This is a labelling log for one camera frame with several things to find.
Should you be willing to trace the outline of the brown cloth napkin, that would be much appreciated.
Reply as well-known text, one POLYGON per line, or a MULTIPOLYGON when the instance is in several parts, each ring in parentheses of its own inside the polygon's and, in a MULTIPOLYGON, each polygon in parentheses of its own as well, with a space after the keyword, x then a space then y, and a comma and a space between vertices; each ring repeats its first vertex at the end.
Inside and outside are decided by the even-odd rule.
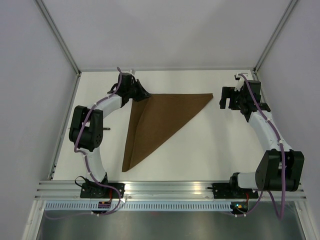
POLYGON ((152 94, 131 105, 122 162, 127 172, 151 155, 214 98, 212 93, 152 94))

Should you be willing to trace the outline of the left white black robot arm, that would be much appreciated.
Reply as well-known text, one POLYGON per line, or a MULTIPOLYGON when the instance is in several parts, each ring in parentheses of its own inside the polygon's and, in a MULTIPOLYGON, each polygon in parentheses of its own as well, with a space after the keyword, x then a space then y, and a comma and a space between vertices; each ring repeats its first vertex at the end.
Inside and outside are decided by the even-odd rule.
POLYGON ((151 94, 145 90, 133 70, 119 72, 117 82, 105 97, 92 106, 78 105, 73 110, 69 129, 69 140, 73 151, 82 155, 87 176, 93 182, 91 191, 98 198, 109 193, 108 175, 103 167, 100 145, 104 137, 104 119, 124 107, 130 99, 135 102, 148 99, 151 94))

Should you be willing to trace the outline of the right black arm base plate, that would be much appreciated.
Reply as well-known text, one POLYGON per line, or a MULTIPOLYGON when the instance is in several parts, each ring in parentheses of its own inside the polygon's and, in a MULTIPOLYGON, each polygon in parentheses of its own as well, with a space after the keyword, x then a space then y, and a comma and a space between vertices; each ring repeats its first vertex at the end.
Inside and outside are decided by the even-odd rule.
POLYGON ((258 199, 259 194, 252 189, 231 187, 229 183, 213 183, 208 190, 212 190, 214 199, 258 199))

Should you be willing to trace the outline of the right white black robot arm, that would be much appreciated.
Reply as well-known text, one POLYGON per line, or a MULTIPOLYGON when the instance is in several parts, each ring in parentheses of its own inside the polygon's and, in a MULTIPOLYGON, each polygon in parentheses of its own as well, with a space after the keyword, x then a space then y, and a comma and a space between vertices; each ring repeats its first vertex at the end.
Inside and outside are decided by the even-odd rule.
POLYGON ((282 138, 277 129, 271 109, 261 102, 261 83, 250 80, 242 86, 224 86, 219 106, 240 111, 255 131, 264 155, 254 172, 235 172, 229 180, 228 192, 235 198, 241 197, 247 189, 259 191, 295 192, 298 189, 304 155, 295 151, 282 138))

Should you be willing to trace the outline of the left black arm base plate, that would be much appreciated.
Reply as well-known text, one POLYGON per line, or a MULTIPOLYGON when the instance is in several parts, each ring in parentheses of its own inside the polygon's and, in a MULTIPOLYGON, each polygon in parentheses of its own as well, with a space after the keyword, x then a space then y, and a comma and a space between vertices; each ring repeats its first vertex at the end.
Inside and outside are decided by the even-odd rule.
POLYGON ((81 199, 118 199, 119 195, 115 189, 120 193, 123 198, 125 193, 125 184, 120 182, 111 182, 108 184, 110 187, 102 187, 94 182, 85 182, 81 186, 80 198, 81 199))

